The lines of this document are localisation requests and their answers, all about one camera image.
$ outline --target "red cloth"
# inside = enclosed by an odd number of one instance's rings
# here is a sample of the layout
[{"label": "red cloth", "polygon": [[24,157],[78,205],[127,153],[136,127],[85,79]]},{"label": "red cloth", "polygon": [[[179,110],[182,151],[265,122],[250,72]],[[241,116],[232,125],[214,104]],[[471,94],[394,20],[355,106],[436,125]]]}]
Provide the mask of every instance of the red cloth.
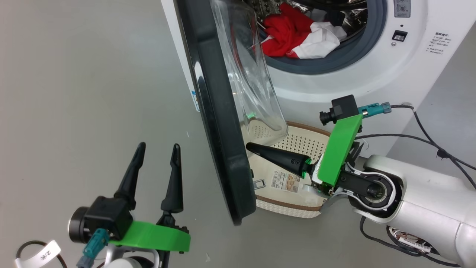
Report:
[{"label": "red cloth", "polygon": [[297,58],[291,50],[311,33],[314,21],[287,3],[282,3],[279,9],[281,14],[269,15],[263,22],[265,32],[274,37],[262,43],[263,52],[270,57]]}]

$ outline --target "cable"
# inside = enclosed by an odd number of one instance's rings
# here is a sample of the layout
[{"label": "cable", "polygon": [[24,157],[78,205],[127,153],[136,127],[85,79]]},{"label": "cable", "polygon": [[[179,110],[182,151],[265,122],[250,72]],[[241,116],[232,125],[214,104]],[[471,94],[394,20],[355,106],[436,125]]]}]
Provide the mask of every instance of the cable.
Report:
[{"label": "cable", "polygon": [[[17,250],[16,258],[20,258],[21,257],[21,252],[26,247],[28,247],[29,245],[41,245],[41,246],[46,247],[47,243],[45,243],[43,241],[39,241],[39,240],[28,241],[28,242],[24,243],[23,245],[21,245],[20,248]],[[61,257],[60,254],[56,255],[56,257],[58,258],[58,260],[61,263],[61,266],[63,266],[63,268],[68,268],[68,266],[66,266],[66,262],[64,262],[63,257]]]},{"label": "cable", "polygon": [[420,118],[418,117],[418,114],[415,112],[415,108],[411,105],[391,105],[390,106],[392,109],[394,108],[407,108],[407,109],[411,109],[412,112],[413,112],[413,116],[415,117],[416,119],[416,123],[418,124],[418,126],[420,127],[421,131],[423,132],[423,134],[425,135],[425,137],[428,139],[428,141],[424,140],[424,139],[421,139],[421,138],[418,138],[418,137],[414,137],[414,136],[409,136],[408,137],[412,137],[412,138],[415,138],[417,140],[420,140],[420,141],[423,141],[425,143],[428,143],[434,147],[436,147],[438,149],[439,152],[442,152],[442,155],[444,155],[444,157],[448,157],[451,162],[453,162],[457,168],[459,168],[459,170],[461,170],[461,172],[465,175],[465,177],[468,179],[468,181],[471,183],[471,185],[474,187],[474,189],[476,189],[476,183],[474,182],[473,178],[471,178],[471,176],[468,174],[468,172],[458,163],[462,163],[472,169],[475,169],[475,167],[471,166],[471,165],[468,165],[466,164],[465,162],[457,159],[456,157],[452,156],[450,153],[448,153],[445,149],[441,148],[439,145],[437,145],[435,143],[435,141],[430,137],[430,135],[428,134],[428,132],[426,132],[425,128],[423,127],[423,125],[421,124],[421,121],[420,121]]},{"label": "cable", "polygon": [[403,249],[403,248],[401,248],[401,247],[399,247],[399,246],[397,246],[397,245],[393,245],[393,244],[390,244],[390,243],[388,243],[388,242],[385,242],[385,241],[383,241],[383,240],[381,240],[381,239],[378,239],[378,238],[369,236],[369,235],[366,234],[365,231],[364,231],[364,222],[365,222],[365,219],[366,219],[366,218],[365,218],[364,216],[362,216],[362,218],[360,219],[360,225],[359,225],[360,232],[362,233],[362,235],[365,236],[365,238],[370,239],[370,240],[372,240],[372,241],[375,241],[375,242],[377,242],[377,243],[380,243],[380,244],[382,244],[382,245],[384,245],[384,246],[386,246],[386,247],[396,249],[396,250],[398,250],[398,251],[400,251],[400,252],[402,252],[402,253],[405,253],[405,254],[407,254],[407,255],[410,255],[410,256],[418,257],[418,256],[421,255],[421,253],[419,253],[419,252],[412,253],[411,251],[406,250],[406,249]]},{"label": "cable", "polygon": [[[416,140],[419,140],[421,142],[424,142],[426,144],[429,144],[429,145],[432,145],[434,146],[431,142],[425,140],[425,139],[422,139],[420,137],[416,137],[416,136],[412,136],[412,135],[405,135],[405,134],[370,134],[370,135],[362,135],[362,136],[357,136],[355,139],[356,140],[359,140],[359,139],[367,139],[367,138],[373,138],[373,137],[404,137],[404,138],[412,138],[412,139],[416,139]],[[455,157],[455,160],[462,163],[463,165],[471,168],[471,169],[474,169],[476,170],[476,167],[458,159]]]},{"label": "cable", "polygon": [[[432,144],[431,142],[426,141],[422,138],[411,136],[411,135],[405,135],[405,134],[371,134],[371,135],[358,136],[358,137],[355,138],[355,140],[367,139],[367,138],[373,138],[373,137],[389,137],[389,136],[391,136],[391,137],[412,138],[412,139],[416,139],[416,140],[419,140],[421,142],[424,142],[424,143],[435,146],[435,144]],[[471,176],[468,174],[468,172],[466,172],[466,170],[458,163],[458,161],[456,160],[456,158],[454,156],[452,156],[450,154],[448,154],[448,156],[449,156],[450,160],[456,165],[456,167],[459,168],[459,170],[461,170],[461,172],[465,175],[465,177],[468,179],[468,181],[471,183],[471,185],[476,189],[476,183],[474,182],[473,178],[471,178]]]},{"label": "cable", "polygon": [[430,141],[430,144],[432,144],[434,147],[438,148],[438,150],[442,151],[443,153],[445,153],[446,155],[448,156],[451,156],[453,157],[456,161],[462,163],[463,165],[471,168],[471,169],[474,169],[476,170],[476,167],[468,164],[468,163],[465,163],[459,159],[457,159],[456,157],[452,156],[450,153],[448,153],[445,149],[441,148],[439,145],[437,145],[435,143],[435,141],[430,137],[430,135],[428,135],[428,132],[426,132],[425,128],[423,127],[423,125],[421,124],[421,121],[420,121],[420,118],[418,117],[418,114],[415,112],[415,109],[413,106],[411,105],[391,105],[390,106],[391,108],[407,108],[407,109],[411,109],[412,112],[413,112],[413,115],[415,116],[415,119],[416,119],[416,123],[418,124],[418,126],[420,127],[421,131],[423,132],[423,134],[425,135],[425,137]]},{"label": "cable", "polygon": [[[406,245],[400,245],[400,244],[397,244],[397,245],[393,245],[393,244],[390,244],[388,242],[385,242],[381,239],[378,239],[376,237],[371,237],[369,236],[368,234],[365,233],[364,231],[364,223],[365,223],[365,217],[362,216],[362,218],[360,219],[360,225],[359,225],[359,228],[360,228],[360,232],[362,233],[362,235],[364,235],[365,238],[368,238],[372,241],[375,241],[377,243],[380,243],[386,247],[389,247],[389,248],[393,248],[393,249],[396,249],[402,253],[405,253],[409,256],[412,256],[412,257],[425,257],[433,262],[436,262],[438,264],[441,264],[441,265],[445,265],[445,266],[449,266],[449,267],[460,267],[458,264],[455,264],[455,263],[449,263],[449,262],[445,262],[445,261],[442,261],[442,260],[439,260],[439,259],[436,259],[436,258],[433,258],[431,256],[429,256],[427,253],[422,253],[420,251],[418,251],[417,249],[414,249],[414,248],[410,248]],[[388,230],[388,226],[387,226],[387,234],[389,235],[389,237],[391,236],[391,234],[389,233],[389,230]]]}]

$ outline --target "washing machine door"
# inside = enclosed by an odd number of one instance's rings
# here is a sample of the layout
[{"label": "washing machine door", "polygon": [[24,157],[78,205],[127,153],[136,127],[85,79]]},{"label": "washing machine door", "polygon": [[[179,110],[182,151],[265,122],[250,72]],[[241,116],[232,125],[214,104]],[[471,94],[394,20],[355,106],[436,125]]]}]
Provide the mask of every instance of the washing machine door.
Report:
[{"label": "washing machine door", "polygon": [[245,144],[284,138],[283,118],[258,38],[254,11],[240,1],[177,0],[200,113],[235,225],[256,210]]}]

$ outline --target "teal connector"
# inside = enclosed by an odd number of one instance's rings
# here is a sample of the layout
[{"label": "teal connector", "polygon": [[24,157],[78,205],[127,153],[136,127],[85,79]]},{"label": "teal connector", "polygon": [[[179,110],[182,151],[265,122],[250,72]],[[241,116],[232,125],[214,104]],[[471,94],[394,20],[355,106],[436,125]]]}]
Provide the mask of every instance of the teal connector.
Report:
[{"label": "teal connector", "polygon": [[83,249],[83,256],[76,264],[78,268],[91,268],[94,265],[94,259],[99,252],[109,243],[109,233],[107,230],[98,228],[92,235],[89,242]]},{"label": "teal connector", "polygon": [[83,249],[83,255],[95,259],[99,252],[109,243],[107,230],[98,228]]},{"label": "teal connector", "polygon": [[362,106],[358,108],[359,113],[363,115],[364,118],[371,117],[381,113],[391,113],[392,108],[390,107],[390,103],[374,103],[367,106]]}]

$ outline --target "control panel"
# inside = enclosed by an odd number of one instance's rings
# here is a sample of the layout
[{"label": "control panel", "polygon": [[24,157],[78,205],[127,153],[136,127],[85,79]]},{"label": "control panel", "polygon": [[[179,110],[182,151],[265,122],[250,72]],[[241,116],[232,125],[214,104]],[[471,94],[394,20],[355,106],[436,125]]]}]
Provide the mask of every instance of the control panel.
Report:
[{"label": "control panel", "polygon": [[395,17],[410,18],[410,0],[393,0],[395,3]]}]

